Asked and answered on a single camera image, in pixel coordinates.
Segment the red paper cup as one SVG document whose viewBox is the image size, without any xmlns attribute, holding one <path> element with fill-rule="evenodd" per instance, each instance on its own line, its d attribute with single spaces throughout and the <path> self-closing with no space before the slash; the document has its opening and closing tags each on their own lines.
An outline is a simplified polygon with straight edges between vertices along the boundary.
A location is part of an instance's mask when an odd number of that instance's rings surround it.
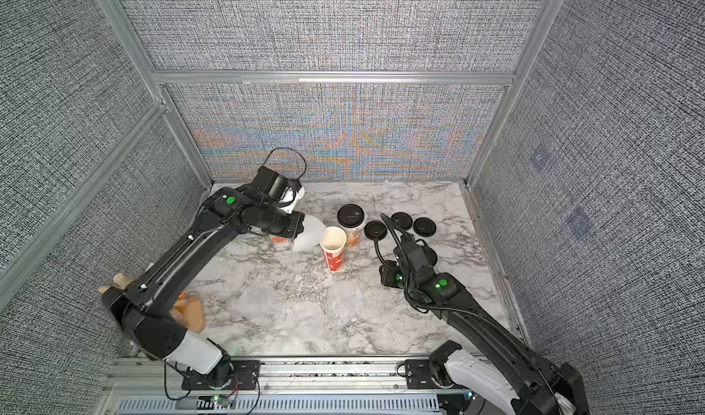
<svg viewBox="0 0 705 415">
<path fill-rule="evenodd" d="M 338 227 L 328 227 L 319 243 L 324 251 L 325 263 L 332 273 L 343 271 L 344 250 L 347 245 L 345 231 Z"/>
</svg>

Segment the black lid back middle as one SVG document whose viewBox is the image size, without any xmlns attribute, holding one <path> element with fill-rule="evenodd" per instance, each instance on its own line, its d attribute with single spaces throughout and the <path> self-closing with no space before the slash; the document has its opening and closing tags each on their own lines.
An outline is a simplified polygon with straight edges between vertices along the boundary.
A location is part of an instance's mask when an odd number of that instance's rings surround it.
<svg viewBox="0 0 705 415">
<path fill-rule="evenodd" d="M 391 216 L 395 227 L 400 231 L 409 231 L 413 226 L 413 218 L 406 212 L 395 212 Z"/>
</svg>

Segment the black lid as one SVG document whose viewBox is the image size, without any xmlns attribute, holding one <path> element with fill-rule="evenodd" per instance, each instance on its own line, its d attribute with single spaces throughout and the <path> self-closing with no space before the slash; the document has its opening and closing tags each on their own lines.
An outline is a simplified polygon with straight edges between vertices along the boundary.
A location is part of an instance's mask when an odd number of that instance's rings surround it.
<svg viewBox="0 0 705 415">
<path fill-rule="evenodd" d="M 431 237 L 437 233 L 436 223 L 427 217 L 416 218 L 413 222 L 413 229 L 418 236 Z"/>
<path fill-rule="evenodd" d="M 409 231 L 413 226 L 413 218 L 406 212 L 395 212 L 391 216 L 395 227 L 400 231 Z"/>
<path fill-rule="evenodd" d="M 365 211 L 356 204 L 346 204 L 339 208 L 336 218 L 345 229 L 356 229 L 365 223 Z"/>
<path fill-rule="evenodd" d="M 369 221 L 364 228 L 365 237 L 371 241 L 383 240 L 388 233 L 387 226 L 380 220 Z"/>
<path fill-rule="evenodd" d="M 423 250 L 423 252 L 424 252 L 424 254 L 425 254 L 425 257 L 426 257 L 426 259 L 427 259 L 427 261 L 428 261 L 428 263 L 429 263 L 429 266 L 435 267 L 435 266 L 437 265 L 437 263 L 438 263 L 438 255 L 437 255 L 437 253 L 436 253 L 433 249 L 431 249 L 430 247 L 428 247 L 428 246 L 424 246 L 424 247 L 422 248 L 422 250 Z"/>
</svg>

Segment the black lid front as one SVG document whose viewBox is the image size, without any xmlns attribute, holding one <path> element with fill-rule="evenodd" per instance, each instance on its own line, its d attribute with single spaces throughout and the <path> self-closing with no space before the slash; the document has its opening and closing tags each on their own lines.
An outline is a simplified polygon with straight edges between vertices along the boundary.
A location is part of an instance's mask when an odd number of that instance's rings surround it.
<svg viewBox="0 0 705 415">
<path fill-rule="evenodd" d="M 336 218 L 345 229 L 356 229 L 365 223 L 365 211 L 356 204 L 346 204 L 339 208 Z"/>
<path fill-rule="evenodd" d="M 426 257 L 426 259 L 427 259 L 427 261 L 428 261 L 428 263 L 429 263 L 429 266 L 435 267 L 435 266 L 437 265 L 437 263 L 438 263 L 438 255 L 437 255 L 437 253 L 436 253 L 433 249 L 431 249 L 430 247 L 428 247 L 428 246 L 424 246 L 424 247 L 422 248 L 422 250 L 423 250 L 423 252 L 424 252 L 424 254 L 425 254 L 425 257 Z"/>
</svg>

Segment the wooden peg rack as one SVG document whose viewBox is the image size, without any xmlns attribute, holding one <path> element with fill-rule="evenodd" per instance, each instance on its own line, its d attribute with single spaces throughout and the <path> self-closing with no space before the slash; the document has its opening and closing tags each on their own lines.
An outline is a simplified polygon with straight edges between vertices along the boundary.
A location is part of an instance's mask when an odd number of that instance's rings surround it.
<svg viewBox="0 0 705 415">
<path fill-rule="evenodd" d="M 132 278 L 123 273 L 117 273 L 113 276 L 112 285 L 101 286 L 98 289 L 101 303 L 108 309 L 121 332 L 125 328 L 124 312 L 130 307 L 130 301 L 124 297 L 124 293 L 133 283 Z M 187 297 L 185 292 L 182 292 L 170 313 L 177 323 L 191 332 L 200 333 L 206 327 L 205 311 L 200 297 Z"/>
</svg>

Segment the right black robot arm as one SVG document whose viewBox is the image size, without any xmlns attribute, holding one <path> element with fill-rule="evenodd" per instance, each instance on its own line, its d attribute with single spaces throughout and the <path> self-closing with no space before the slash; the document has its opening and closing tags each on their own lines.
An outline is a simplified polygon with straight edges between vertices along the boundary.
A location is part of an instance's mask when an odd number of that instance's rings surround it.
<svg viewBox="0 0 705 415">
<path fill-rule="evenodd" d="M 394 255 L 396 264 L 381 268 L 384 285 L 455 328 L 487 360 L 448 341 L 430 354 L 426 380 L 438 389 L 466 387 L 505 414 L 589 413 L 583 378 L 572 365 L 558 367 L 512 335 L 460 281 L 436 272 L 415 240 L 398 242 Z"/>
</svg>

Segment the black lid left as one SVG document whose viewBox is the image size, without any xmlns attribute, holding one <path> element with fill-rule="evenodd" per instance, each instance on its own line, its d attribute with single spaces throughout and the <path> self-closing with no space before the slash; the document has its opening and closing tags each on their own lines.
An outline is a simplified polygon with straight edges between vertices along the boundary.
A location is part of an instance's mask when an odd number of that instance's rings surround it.
<svg viewBox="0 0 705 415">
<path fill-rule="evenodd" d="M 369 221 L 364 228 L 365 237 L 371 241 L 383 240 L 388 233 L 387 226 L 380 220 Z"/>
</svg>

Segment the black lid back right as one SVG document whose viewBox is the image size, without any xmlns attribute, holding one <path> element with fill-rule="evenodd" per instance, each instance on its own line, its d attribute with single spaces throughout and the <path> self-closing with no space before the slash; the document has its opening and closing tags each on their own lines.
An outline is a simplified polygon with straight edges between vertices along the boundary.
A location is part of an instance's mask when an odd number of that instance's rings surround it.
<svg viewBox="0 0 705 415">
<path fill-rule="evenodd" d="M 418 236 L 431 237 L 437 233 L 436 223 L 427 217 L 416 218 L 413 222 L 413 229 Z"/>
</svg>

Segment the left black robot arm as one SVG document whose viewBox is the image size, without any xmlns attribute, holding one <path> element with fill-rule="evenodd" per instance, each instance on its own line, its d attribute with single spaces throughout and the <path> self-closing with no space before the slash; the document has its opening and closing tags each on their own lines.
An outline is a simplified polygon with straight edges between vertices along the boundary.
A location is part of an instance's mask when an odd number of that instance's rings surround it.
<svg viewBox="0 0 705 415">
<path fill-rule="evenodd" d="M 148 358 L 185 368 L 185 378 L 198 376 L 205 387 L 229 387 L 231 357 L 178 322 L 172 310 L 191 281 L 235 238 L 253 229 L 285 239 L 299 236 L 305 216 L 290 208 L 301 190 L 299 180 L 266 166 L 249 184 L 223 187 L 204 201 L 190 228 L 152 267 L 128 286 L 103 292 L 103 305 Z"/>
</svg>

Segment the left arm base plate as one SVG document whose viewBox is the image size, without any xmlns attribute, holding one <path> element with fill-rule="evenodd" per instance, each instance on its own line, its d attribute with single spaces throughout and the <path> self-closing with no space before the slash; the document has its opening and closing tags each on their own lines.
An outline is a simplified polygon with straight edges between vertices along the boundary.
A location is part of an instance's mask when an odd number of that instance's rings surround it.
<svg viewBox="0 0 705 415">
<path fill-rule="evenodd" d="M 210 373 L 203 375 L 193 369 L 184 373 L 181 389 L 189 390 L 255 390 L 260 376 L 258 360 L 221 361 Z"/>
</svg>

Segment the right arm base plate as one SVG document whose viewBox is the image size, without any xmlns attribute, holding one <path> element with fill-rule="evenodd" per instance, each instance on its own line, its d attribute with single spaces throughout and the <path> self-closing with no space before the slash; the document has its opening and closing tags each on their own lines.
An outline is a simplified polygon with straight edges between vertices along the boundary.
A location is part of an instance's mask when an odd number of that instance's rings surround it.
<svg viewBox="0 0 705 415">
<path fill-rule="evenodd" d="M 407 359 L 403 362 L 401 369 L 398 369 L 398 374 L 406 380 L 408 389 L 471 391 L 470 387 L 450 382 L 442 384 L 431 371 L 431 362 L 428 359 Z"/>
</svg>

